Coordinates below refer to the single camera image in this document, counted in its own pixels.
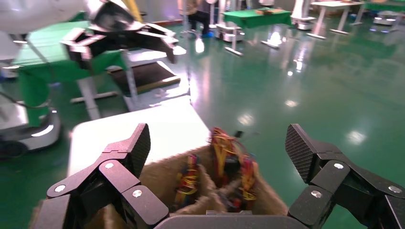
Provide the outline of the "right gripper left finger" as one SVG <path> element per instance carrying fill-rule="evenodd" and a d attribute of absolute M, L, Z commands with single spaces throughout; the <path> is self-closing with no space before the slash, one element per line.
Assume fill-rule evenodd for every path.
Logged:
<path fill-rule="evenodd" d="M 150 147 L 146 123 L 128 139 L 108 144 L 93 164 L 47 190 L 34 228 L 82 229 L 110 204 L 131 229 L 158 226 L 169 209 L 139 179 Z"/>

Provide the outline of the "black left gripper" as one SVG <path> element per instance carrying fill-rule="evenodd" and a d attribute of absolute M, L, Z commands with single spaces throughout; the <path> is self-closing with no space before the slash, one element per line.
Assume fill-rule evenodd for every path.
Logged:
<path fill-rule="evenodd" d="M 125 70 L 119 51 L 124 47 L 164 52 L 171 63 L 177 63 L 175 34 L 137 21 L 121 0 L 89 0 L 88 20 L 89 31 L 73 28 L 60 40 L 80 69 Z"/>

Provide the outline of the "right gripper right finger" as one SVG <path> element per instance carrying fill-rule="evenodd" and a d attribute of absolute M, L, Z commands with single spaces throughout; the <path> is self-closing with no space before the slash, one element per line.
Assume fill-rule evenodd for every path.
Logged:
<path fill-rule="evenodd" d="M 285 150 L 307 187 L 288 216 L 320 229 L 335 206 L 369 229 L 405 226 L 405 189 L 355 165 L 335 145 L 315 140 L 298 124 L 287 128 Z"/>

